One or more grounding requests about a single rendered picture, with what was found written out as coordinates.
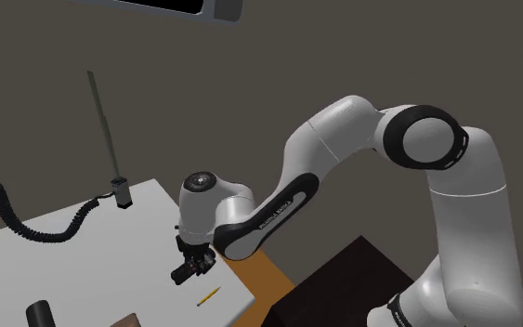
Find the yellow pencil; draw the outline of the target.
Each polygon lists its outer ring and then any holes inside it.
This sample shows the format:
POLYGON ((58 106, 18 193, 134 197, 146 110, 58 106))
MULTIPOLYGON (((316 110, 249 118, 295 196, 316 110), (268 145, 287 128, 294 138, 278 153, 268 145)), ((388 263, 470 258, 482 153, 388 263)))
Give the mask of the yellow pencil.
POLYGON ((213 291, 211 291, 207 296, 205 296, 203 299, 201 299, 197 304, 196 307, 200 307, 202 304, 204 304, 208 299, 210 299, 214 294, 216 294, 221 289, 221 286, 216 287, 213 291))

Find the white top wooden desk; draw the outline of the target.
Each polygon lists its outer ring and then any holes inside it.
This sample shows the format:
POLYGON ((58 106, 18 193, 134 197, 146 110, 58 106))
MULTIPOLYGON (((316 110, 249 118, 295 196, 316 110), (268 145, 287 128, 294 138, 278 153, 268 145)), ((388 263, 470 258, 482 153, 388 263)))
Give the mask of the white top wooden desk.
POLYGON ((67 242, 29 242, 0 229, 0 327, 28 327, 25 310, 42 299, 57 327, 110 327, 131 313, 141 327, 260 327, 293 289, 263 253, 218 258, 206 274, 176 285, 177 205, 155 180, 131 193, 126 209, 101 200, 67 242))

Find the brown flat block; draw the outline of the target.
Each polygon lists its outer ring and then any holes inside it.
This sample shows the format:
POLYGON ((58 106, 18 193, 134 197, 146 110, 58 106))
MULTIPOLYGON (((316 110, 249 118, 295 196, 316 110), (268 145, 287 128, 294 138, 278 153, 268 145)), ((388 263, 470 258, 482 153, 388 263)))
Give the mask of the brown flat block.
POLYGON ((119 319, 113 323, 110 327, 141 327, 139 319, 136 313, 128 314, 127 316, 119 319))

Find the dark robot stand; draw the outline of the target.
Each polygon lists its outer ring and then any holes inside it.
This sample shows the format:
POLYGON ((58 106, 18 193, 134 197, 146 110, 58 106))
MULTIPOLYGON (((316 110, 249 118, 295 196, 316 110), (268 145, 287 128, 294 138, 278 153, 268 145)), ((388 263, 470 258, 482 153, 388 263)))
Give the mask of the dark robot stand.
POLYGON ((412 279, 365 237, 277 301, 260 327, 367 327, 367 315, 412 279))

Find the grey pole with box base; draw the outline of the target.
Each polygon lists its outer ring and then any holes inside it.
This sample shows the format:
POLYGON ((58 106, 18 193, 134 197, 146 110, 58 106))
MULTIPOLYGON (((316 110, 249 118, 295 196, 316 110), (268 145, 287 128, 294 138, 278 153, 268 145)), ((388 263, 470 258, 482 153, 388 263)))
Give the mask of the grey pole with box base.
POLYGON ((99 97, 98 86, 95 79, 95 74, 91 71, 86 72, 87 79, 90 85, 92 97, 98 114, 99 123, 105 139, 106 147, 111 161, 113 170, 113 179, 111 180, 112 192, 115 197, 116 205, 121 209, 126 209, 133 204, 128 180, 122 176, 116 158, 115 148, 113 146, 111 130, 102 108, 99 97))

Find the black cylinder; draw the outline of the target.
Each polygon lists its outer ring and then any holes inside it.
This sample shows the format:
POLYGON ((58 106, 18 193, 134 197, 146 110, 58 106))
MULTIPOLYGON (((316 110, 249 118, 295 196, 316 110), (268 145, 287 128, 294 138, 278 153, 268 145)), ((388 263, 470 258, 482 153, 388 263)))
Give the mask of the black cylinder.
POLYGON ((29 327, 57 327, 51 307, 45 299, 30 304, 25 314, 29 327))

